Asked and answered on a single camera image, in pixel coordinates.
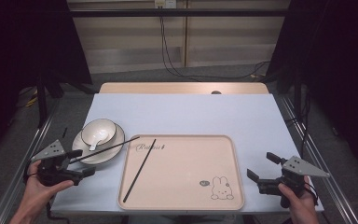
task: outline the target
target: cartoon bunny print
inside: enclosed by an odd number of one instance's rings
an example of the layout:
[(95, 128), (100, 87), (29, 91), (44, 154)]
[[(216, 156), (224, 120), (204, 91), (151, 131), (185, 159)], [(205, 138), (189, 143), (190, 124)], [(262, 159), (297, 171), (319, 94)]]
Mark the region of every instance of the cartoon bunny print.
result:
[(215, 177), (213, 179), (213, 188), (212, 188), (212, 199), (230, 199), (232, 200), (234, 196), (232, 196), (231, 187), (228, 184), (227, 178), (225, 176)]

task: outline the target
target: person's arm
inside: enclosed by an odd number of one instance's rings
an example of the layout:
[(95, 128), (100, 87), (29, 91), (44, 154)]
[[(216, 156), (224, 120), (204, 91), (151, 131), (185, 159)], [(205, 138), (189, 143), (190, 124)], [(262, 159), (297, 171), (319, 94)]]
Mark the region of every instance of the person's arm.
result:
[(74, 185), (72, 180), (62, 181), (51, 187), (42, 185), (36, 175), (40, 162), (36, 161), (30, 165), (29, 174), (31, 175), (28, 178), (20, 206), (10, 220), (10, 224), (33, 223), (54, 194)]
[[(309, 184), (307, 176), (304, 176), (304, 181)], [(316, 216), (315, 204), (313, 202), (313, 196), (304, 192), (301, 197), (297, 198), (295, 193), (284, 184), (278, 185), (281, 193), (287, 197), (290, 201), (290, 214), (294, 224), (318, 224), (318, 218)]]

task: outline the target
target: wooden tray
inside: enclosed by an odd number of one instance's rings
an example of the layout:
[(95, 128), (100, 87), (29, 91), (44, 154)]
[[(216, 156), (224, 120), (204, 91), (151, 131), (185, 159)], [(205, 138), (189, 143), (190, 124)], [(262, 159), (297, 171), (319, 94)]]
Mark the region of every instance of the wooden tray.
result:
[[(241, 176), (229, 137), (137, 136), (140, 138), (130, 142), (127, 150), (118, 195), (121, 208), (238, 210), (243, 207)], [(156, 143), (139, 172), (155, 139)]]

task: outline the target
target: white table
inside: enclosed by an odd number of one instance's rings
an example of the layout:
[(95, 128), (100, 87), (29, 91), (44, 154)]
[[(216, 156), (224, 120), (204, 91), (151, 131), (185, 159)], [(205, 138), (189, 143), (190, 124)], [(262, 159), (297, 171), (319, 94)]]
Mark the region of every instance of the white table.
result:
[[(261, 178), (281, 176), (281, 166), (266, 159), (272, 152), (289, 159), (298, 155), (281, 113), (271, 94), (96, 94), (85, 124), (94, 119), (111, 119), (119, 124), (126, 140), (136, 134), (224, 134), (236, 148), (245, 204), (241, 214), (287, 211), (280, 197), (261, 195), (246, 169)], [(57, 194), (51, 211), (71, 214), (142, 214), (118, 206), (117, 195), (122, 175), (125, 147), (111, 161), (97, 166), (94, 176), (79, 186)], [(73, 164), (71, 170), (85, 165)], [(317, 211), (323, 211), (322, 204)], [(153, 211), (177, 215), (203, 212)]]

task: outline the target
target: white saucer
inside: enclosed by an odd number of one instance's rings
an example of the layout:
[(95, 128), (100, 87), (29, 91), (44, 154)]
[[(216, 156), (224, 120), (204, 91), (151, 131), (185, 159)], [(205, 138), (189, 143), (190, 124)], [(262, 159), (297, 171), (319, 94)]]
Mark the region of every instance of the white saucer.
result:
[[(116, 131), (115, 141), (113, 141), (111, 144), (108, 144), (108, 143), (103, 144), (104, 148), (112, 147), (114, 145), (124, 142), (124, 140), (125, 140), (124, 131), (120, 127), (120, 125), (116, 124), (116, 126), (117, 126), (117, 131)], [(86, 158), (86, 159), (82, 160), (81, 162), (86, 163), (86, 164), (98, 164), (98, 163), (102, 163), (105, 161), (109, 161), (110, 159), (114, 158), (122, 148), (123, 148), (123, 146), (111, 148), (109, 150), (106, 150), (105, 152), (102, 152), (95, 156)], [(90, 146), (85, 144), (81, 138), (81, 132), (77, 134), (77, 136), (74, 140), (74, 143), (72, 144), (72, 150), (77, 150), (77, 149), (83, 150), (83, 155), (81, 157), (88, 156), (89, 154), (92, 154), (92, 153), (95, 153), (98, 151), (98, 150), (90, 151)]]

